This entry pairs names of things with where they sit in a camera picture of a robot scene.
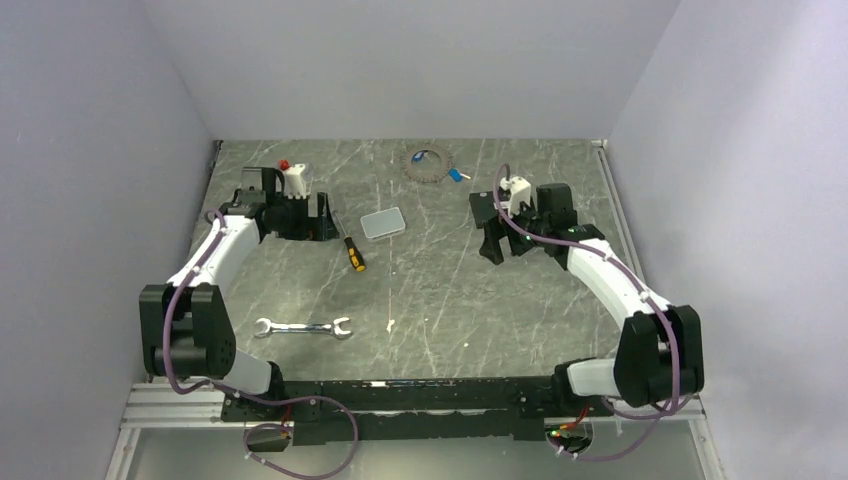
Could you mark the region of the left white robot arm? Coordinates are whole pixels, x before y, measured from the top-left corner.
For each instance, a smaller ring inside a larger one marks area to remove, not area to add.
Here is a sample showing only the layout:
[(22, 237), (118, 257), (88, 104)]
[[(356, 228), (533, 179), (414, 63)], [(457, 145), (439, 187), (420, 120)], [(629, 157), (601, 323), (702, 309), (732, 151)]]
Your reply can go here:
[(195, 254), (163, 284), (139, 296), (143, 362), (180, 393), (190, 377), (248, 395), (248, 407), (264, 420), (279, 417), (287, 392), (276, 364), (241, 351), (225, 306), (242, 263), (271, 235), (291, 241), (329, 241), (339, 236), (329, 196), (319, 192), (316, 211), (306, 199), (262, 190), (237, 191), (233, 202), (212, 211), (211, 230)]

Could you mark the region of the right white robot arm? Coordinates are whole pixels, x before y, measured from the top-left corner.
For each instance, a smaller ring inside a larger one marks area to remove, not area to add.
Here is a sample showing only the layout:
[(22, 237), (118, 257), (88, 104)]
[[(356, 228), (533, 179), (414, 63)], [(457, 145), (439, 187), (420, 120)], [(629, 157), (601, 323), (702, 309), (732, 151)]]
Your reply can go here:
[(471, 193), (469, 204), (484, 233), (481, 256), (503, 263), (501, 240), (507, 240), (514, 256), (542, 249), (589, 289), (619, 327), (614, 357), (556, 367), (550, 392), (557, 411), (574, 415), (590, 398), (606, 398), (674, 412), (702, 390), (698, 313), (651, 290), (595, 225), (580, 223), (569, 185), (534, 187), (522, 177), (502, 178), (493, 191)]

